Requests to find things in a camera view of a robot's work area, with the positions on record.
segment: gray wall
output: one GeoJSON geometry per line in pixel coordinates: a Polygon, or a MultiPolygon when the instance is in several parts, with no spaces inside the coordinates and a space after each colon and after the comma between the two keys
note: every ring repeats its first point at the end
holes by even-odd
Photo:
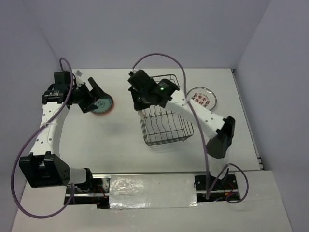
{"type": "MultiPolygon", "coordinates": [[[[10,191],[13,161],[40,124],[41,95],[59,65],[22,0],[1,1],[0,34],[0,231],[8,232],[17,212],[10,191]]],[[[25,179],[16,175],[21,196],[25,179]]]]}
{"type": "MultiPolygon", "coordinates": [[[[25,0],[57,56],[79,68],[129,68],[151,52],[185,67],[235,68],[269,2],[25,0]]],[[[144,66],[176,67],[162,58],[144,66]]]]}
{"type": "Polygon", "coordinates": [[[294,232],[309,218],[309,1],[272,0],[236,73],[265,166],[294,232]]]}

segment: purple cable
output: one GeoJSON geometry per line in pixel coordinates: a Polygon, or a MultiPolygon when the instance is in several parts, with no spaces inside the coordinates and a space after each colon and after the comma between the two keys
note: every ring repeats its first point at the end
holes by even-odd
{"type": "MultiPolygon", "coordinates": [[[[150,53],[150,54],[147,54],[145,56],[143,56],[142,58],[140,58],[132,67],[132,69],[134,69],[143,59],[145,59],[146,57],[150,57],[150,56],[163,56],[163,57],[167,57],[167,58],[170,58],[171,60],[175,61],[178,66],[180,67],[182,73],[183,73],[183,91],[184,91],[184,95],[185,95],[185,98],[187,98],[187,80],[186,80],[186,75],[185,75],[185,71],[184,71],[184,68],[183,66],[173,57],[169,56],[169,55],[166,55],[166,54],[163,54],[163,53],[150,53]]],[[[246,180],[246,184],[247,184],[247,187],[246,187],[246,192],[244,194],[244,196],[239,200],[239,201],[236,201],[236,202],[231,202],[228,200],[228,198],[231,196],[231,195],[235,195],[237,193],[232,193],[230,194],[229,196],[226,197],[226,201],[229,202],[229,203],[239,203],[239,202],[242,202],[248,195],[248,191],[249,191],[249,182],[248,182],[248,178],[246,176],[246,174],[243,172],[243,170],[241,170],[238,166],[232,164],[232,163],[229,163],[227,164],[223,169],[222,171],[218,174],[218,176],[215,178],[215,180],[213,181],[211,187],[209,188],[209,182],[210,182],[210,173],[209,173],[209,162],[208,162],[208,153],[207,153],[207,148],[206,148],[206,143],[205,143],[205,137],[204,137],[204,133],[203,133],[203,129],[202,129],[202,126],[199,122],[199,119],[197,117],[197,114],[195,113],[195,110],[192,106],[192,104],[188,101],[187,102],[192,113],[193,113],[193,116],[197,122],[197,127],[198,127],[198,130],[199,130],[199,133],[200,133],[200,136],[201,136],[201,139],[202,139],[202,144],[203,144],[203,149],[204,149],[204,155],[205,155],[205,163],[206,163],[206,199],[209,199],[209,196],[211,194],[211,191],[214,187],[214,185],[217,183],[219,177],[221,176],[221,174],[228,168],[229,165],[232,165],[234,167],[236,167],[241,173],[242,175],[244,176],[245,180],[246,180]]]]}
{"type": "MultiPolygon", "coordinates": [[[[64,100],[61,108],[58,110],[58,112],[52,116],[47,122],[46,124],[48,123],[51,123],[59,114],[60,112],[63,110],[64,107],[66,107],[67,103],[68,103],[68,100],[69,100],[69,97],[72,93],[72,89],[73,89],[73,72],[72,72],[72,68],[70,66],[70,63],[67,61],[67,59],[65,58],[60,58],[59,62],[60,62],[60,67],[61,67],[61,70],[64,71],[63,67],[62,67],[62,61],[65,61],[67,66],[69,67],[69,71],[70,71],[70,76],[71,76],[71,81],[70,81],[70,89],[69,89],[69,92],[68,92],[68,95],[66,97],[66,99],[64,100]]],[[[53,213],[53,214],[50,214],[50,215],[46,215],[46,216],[38,216],[38,215],[34,215],[32,213],[29,213],[27,210],[25,210],[23,208],[23,206],[20,204],[20,202],[18,201],[18,198],[16,196],[16,192],[15,192],[15,188],[14,188],[14,178],[15,178],[15,171],[16,171],[16,168],[17,168],[17,165],[18,165],[18,161],[22,155],[22,153],[24,152],[25,148],[29,145],[29,143],[32,141],[32,139],[34,139],[43,129],[45,128],[45,125],[41,126],[40,128],[38,128],[33,135],[30,136],[30,138],[25,142],[25,144],[22,146],[22,148],[20,149],[16,159],[15,159],[15,162],[14,162],[14,165],[13,165],[13,169],[12,169],[12,174],[11,174],[11,192],[12,192],[12,196],[13,196],[13,199],[16,203],[16,205],[18,206],[18,208],[20,209],[20,211],[22,211],[24,214],[26,214],[27,216],[31,217],[31,218],[36,218],[36,219],[45,219],[45,218],[51,218],[57,214],[59,214],[60,212],[62,212],[68,205],[69,203],[71,202],[71,200],[73,199],[74,201],[74,190],[75,190],[75,185],[74,184],[71,184],[71,195],[68,199],[68,201],[65,203],[65,205],[59,209],[57,212],[53,213]]]]}

